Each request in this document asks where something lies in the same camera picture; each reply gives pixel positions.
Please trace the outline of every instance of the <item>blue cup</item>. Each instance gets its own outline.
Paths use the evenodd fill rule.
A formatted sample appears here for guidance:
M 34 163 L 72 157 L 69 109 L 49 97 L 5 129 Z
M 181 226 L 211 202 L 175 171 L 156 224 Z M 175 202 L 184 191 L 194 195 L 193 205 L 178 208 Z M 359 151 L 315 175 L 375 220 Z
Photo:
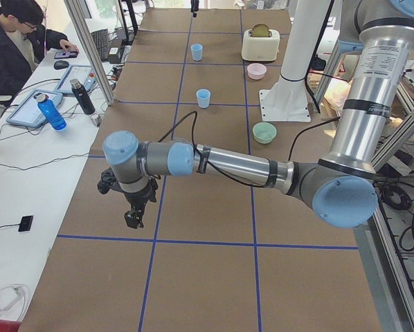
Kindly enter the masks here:
M 207 89 L 198 90 L 196 91 L 196 98 L 198 99 L 198 106 L 206 109 L 210 104 L 210 91 Z
M 195 61 L 201 61 L 202 59 L 202 45 L 201 44 L 193 44 L 190 49 L 192 50 L 192 58 Z

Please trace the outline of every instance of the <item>smartphone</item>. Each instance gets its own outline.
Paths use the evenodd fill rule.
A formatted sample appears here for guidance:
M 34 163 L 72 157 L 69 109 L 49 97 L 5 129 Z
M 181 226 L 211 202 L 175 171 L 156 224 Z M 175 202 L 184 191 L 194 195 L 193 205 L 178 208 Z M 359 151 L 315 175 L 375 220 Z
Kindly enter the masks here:
M 33 216 L 23 216 L 19 224 L 18 232 L 28 232 L 32 227 Z
M 56 52 L 55 59 L 68 59 L 70 57 L 77 57 L 78 52 L 75 51 L 67 51 L 67 52 Z

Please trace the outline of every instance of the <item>green bowl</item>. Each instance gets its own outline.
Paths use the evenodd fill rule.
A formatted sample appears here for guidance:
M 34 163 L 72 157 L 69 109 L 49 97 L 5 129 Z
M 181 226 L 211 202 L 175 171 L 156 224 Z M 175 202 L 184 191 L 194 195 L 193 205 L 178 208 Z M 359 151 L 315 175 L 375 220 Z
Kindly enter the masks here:
M 268 122 L 259 122 L 253 126 L 253 137 L 258 143 L 268 144 L 276 137 L 276 127 Z

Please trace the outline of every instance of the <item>computer mouse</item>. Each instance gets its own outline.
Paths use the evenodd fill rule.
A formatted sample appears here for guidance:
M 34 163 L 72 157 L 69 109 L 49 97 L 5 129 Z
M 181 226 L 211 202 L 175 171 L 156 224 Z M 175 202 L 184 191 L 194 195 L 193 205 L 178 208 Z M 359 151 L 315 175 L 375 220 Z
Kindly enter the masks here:
M 53 64 L 54 69 L 64 69 L 67 68 L 70 64 L 67 61 L 64 60 L 58 60 Z

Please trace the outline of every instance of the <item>black thermos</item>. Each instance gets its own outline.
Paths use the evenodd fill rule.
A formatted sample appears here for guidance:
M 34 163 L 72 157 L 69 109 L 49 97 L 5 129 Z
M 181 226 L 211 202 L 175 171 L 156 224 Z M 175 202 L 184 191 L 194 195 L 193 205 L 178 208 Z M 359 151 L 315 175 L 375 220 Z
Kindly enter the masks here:
M 80 83 L 79 80 L 73 78 L 70 80 L 71 90 L 75 95 L 78 103 L 80 104 L 84 114 L 90 115 L 95 113 L 95 107 L 90 100 L 89 94 L 87 93 L 84 86 Z

